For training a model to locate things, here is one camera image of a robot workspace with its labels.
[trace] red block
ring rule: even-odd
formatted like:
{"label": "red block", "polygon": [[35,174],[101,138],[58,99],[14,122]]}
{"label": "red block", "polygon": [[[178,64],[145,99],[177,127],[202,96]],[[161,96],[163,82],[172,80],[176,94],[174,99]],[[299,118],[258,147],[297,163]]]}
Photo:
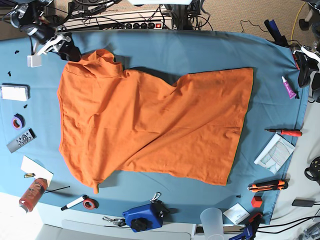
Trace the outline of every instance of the red block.
{"label": "red block", "polygon": [[254,208],[260,208],[262,205],[262,198],[260,196],[254,196],[251,200],[251,205]]}

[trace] gray remote control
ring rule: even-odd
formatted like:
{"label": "gray remote control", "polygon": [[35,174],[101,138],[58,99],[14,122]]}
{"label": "gray remote control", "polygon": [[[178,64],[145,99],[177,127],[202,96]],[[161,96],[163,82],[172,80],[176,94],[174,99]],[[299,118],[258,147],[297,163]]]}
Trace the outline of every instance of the gray remote control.
{"label": "gray remote control", "polygon": [[33,139],[36,138],[36,135],[32,131],[31,128],[29,128],[28,131],[23,133],[22,135],[18,136],[16,139],[14,139],[12,142],[10,142],[7,145],[7,148],[9,149],[10,153],[13,153],[17,151],[22,146],[26,145],[27,143],[31,142]]}

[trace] purple tape roll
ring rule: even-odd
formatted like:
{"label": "purple tape roll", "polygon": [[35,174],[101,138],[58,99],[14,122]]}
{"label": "purple tape roll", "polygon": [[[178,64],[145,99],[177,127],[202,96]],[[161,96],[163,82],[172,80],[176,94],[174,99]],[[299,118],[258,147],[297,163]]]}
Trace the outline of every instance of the purple tape roll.
{"label": "purple tape roll", "polygon": [[25,120],[24,117],[20,114],[14,115],[14,117],[11,120],[12,126],[16,130],[20,130],[25,126]]}

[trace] plastic cup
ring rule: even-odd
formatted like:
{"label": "plastic cup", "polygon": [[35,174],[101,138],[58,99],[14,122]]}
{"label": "plastic cup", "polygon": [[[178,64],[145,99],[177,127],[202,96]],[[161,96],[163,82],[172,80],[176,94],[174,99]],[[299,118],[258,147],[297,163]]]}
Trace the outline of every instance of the plastic cup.
{"label": "plastic cup", "polygon": [[205,240],[224,240],[224,226],[220,209],[207,208],[200,214]]}

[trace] blue tablecloth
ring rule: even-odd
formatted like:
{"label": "blue tablecloth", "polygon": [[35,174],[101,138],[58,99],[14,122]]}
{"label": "blue tablecloth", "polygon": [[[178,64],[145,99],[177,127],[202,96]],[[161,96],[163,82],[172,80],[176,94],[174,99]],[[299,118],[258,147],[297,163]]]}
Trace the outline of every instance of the blue tablecloth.
{"label": "blue tablecloth", "polygon": [[[224,211],[240,203],[249,213],[263,211],[263,221],[269,223],[278,192],[265,192],[264,203],[257,209],[251,206],[254,194],[247,186],[258,180],[282,178],[290,163],[288,160],[276,175],[254,164],[273,136],[264,129],[299,129],[303,123],[308,88],[298,87],[299,71],[290,49],[256,36],[229,32],[128,29],[77,32],[73,39],[82,53],[106,48],[125,69],[136,68],[170,84],[188,73],[252,67],[252,95],[227,186],[169,174],[117,171],[100,184],[99,194],[94,195],[91,188],[70,174],[58,151],[61,124],[57,89],[66,62],[50,53],[42,56],[41,67],[28,68],[30,43],[23,38],[0,42],[1,81],[27,84],[31,95],[27,102],[0,100],[0,191],[15,196],[22,196],[26,191],[33,181],[25,179],[20,169],[23,155],[26,155],[54,173],[49,190],[71,186],[43,195],[42,203],[62,207],[87,194],[99,202],[99,208],[90,212],[121,216],[132,207],[146,204],[155,192],[161,192],[160,200],[172,208],[167,221],[199,223],[200,213],[206,208],[217,207]],[[299,99],[289,99],[281,76],[286,76],[298,91]],[[26,120],[26,127],[20,131],[11,126],[16,113]],[[11,154],[6,145],[28,128],[33,129],[37,138]],[[293,144],[297,141],[294,137],[285,138]],[[195,163],[194,167],[206,166]],[[81,204],[74,209],[89,212]],[[225,217],[223,221],[231,223]]]}

